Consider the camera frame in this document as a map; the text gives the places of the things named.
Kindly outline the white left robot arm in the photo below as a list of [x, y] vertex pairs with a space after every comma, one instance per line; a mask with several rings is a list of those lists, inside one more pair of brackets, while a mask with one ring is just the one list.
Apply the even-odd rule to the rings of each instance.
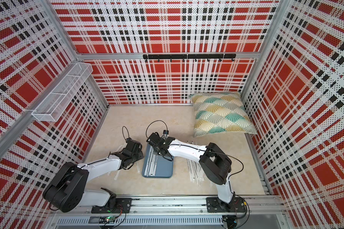
[[142, 144], [131, 138], [119, 152], [109, 153], [104, 159], [90, 163], [65, 163], [43, 192], [43, 198], [63, 213], [79, 206], [92, 206], [111, 211], [116, 208], [116, 194], [106, 188], [86, 190], [91, 180], [109, 172], [128, 170], [135, 162], [143, 159]]

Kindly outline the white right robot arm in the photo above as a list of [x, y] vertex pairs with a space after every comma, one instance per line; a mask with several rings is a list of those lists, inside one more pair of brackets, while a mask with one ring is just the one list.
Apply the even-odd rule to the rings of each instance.
[[198, 146], [179, 141], [174, 137], [162, 137], [152, 133], [147, 143], [157, 155], [175, 158], [183, 157], [200, 164], [205, 176], [216, 184], [218, 199], [226, 204], [233, 199], [228, 177], [231, 173], [232, 161], [216, 144]]

